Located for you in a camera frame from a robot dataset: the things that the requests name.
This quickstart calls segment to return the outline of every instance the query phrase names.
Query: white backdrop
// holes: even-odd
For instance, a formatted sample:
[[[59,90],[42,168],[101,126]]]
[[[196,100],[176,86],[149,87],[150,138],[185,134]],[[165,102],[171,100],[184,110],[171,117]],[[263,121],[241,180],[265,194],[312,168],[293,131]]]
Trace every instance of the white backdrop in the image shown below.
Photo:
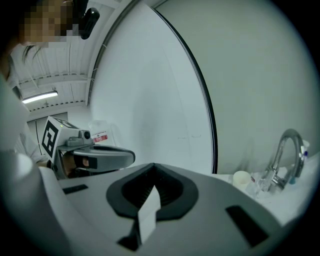
[[[212,172],[208,114],[193,66],[165,22],[144,3],[113,34],[93,84],[92,119],[107,120],[135,165]]]
[[[180,33],[210,93],[219,174],[265,170],[286,129],[320,151],[320,79],[310,53],[271,1],[168,0],[159,11]],[[289,139],[281,165],[294,163]]]

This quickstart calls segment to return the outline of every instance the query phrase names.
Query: sink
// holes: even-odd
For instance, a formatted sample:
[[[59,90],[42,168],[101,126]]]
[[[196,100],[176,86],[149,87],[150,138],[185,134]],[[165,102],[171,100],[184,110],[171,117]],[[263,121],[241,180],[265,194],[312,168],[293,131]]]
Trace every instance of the sink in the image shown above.
[[[319,168],[320,152],[307,159],[295,184],[288,183],[282,191],[276,186],[271,186],[268,192],[260,191],[256,198],[252,196],[251,198],[265,207],[284,226],[304,214],[317,189]],[[281,167],[278,175],[283,176],[286,172],[287,169]],[[232,174],[211,174],[210,176],[232,184]]]

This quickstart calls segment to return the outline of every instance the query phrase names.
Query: white paper sheet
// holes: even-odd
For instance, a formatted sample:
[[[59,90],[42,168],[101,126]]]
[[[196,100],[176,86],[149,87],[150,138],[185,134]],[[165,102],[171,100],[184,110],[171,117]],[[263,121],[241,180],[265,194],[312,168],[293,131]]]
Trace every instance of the white paper sheet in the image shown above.
[[[138,212],[141,243],[143,244],[156,229],[156,213],[161,208],[160,195],[156,186]]]

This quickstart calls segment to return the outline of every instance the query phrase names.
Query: white cup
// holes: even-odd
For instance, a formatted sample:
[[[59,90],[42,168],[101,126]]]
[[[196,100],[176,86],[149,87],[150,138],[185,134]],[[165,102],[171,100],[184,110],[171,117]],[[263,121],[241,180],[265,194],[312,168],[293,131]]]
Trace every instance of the white cup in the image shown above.
[[[239,170],[233,175],[232,185],[241,191],[245,191],[249,185],[251,176],[244,170]]]

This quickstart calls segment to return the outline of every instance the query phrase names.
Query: chrome faucet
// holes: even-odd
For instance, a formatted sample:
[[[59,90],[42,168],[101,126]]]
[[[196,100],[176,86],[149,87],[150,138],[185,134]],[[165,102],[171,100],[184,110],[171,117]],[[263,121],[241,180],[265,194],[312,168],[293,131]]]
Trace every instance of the chrome faucet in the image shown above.
[[[289,169],[284,176],[281,178],[278,176],[279,162],[281,160],[282,153],[287,139],[292,139],[295,147],[295,162],[294,167]],[[302,168],[304,166],[304,143],[299,133],[294,129],[286,130],[280,139],[280,143],[274,158],[273,163],[266,169],[266,175],[262,179],[261,189],[262,191],[268,191],[271,185],[276,185],[282,190],[292,177],[300,177]]]

